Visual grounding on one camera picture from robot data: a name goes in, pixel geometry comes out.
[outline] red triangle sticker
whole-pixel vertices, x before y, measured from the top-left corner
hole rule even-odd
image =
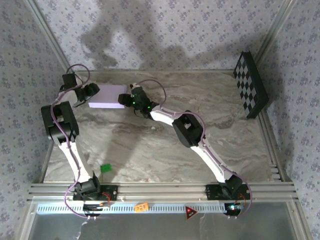
[[[192,209],[191,207],[185,206],[186,219],[189,220],[194,215],[198,213],[198,211]]]

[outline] black and white checkerboard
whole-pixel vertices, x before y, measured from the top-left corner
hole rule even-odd
[[[233,75],[246,117],[255,118],[269,99],[250,52],[241,53]]]

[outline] glass panel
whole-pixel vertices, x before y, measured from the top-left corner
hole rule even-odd
[[[72,214],[37,214],[30,240],[274,240],[297,239],[285,203],[254,203],[238,219],[221,213],[103,214],[89,220]]]

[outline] gray marble table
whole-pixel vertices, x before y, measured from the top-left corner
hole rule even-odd
[[[257,120],[247,120],[235,79],[222,73],[92,74],[92,81],[136,83],[156,78],[167,92],[166,108],[190,110],[202,116],[206,136],[221,158],[245,179],[271,179],[266,149]],[[162,89],[143,83],[149,97],[163,99]],[[214,182],[214,174],[192,150],[185,148],[169,125],[134,115],[132,108],[97,109],[84,104],[74,109],[84,155],[102,182]],[[111,164],[111,172],[100,165]],[[54,147],[45,182],[73,181],[70,166]]]

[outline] floral wallpaper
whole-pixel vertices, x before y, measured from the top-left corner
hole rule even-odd
[[[0,22],[0,239],[8,240],[48,150],[40,108],[64,70],[23,1],[1,1]]]
[[[286,172],[320,239],[320,2],[300,0],[259,69]]]
[[[70,64],[92,70],[233,69],[282,0],[36,0]]]

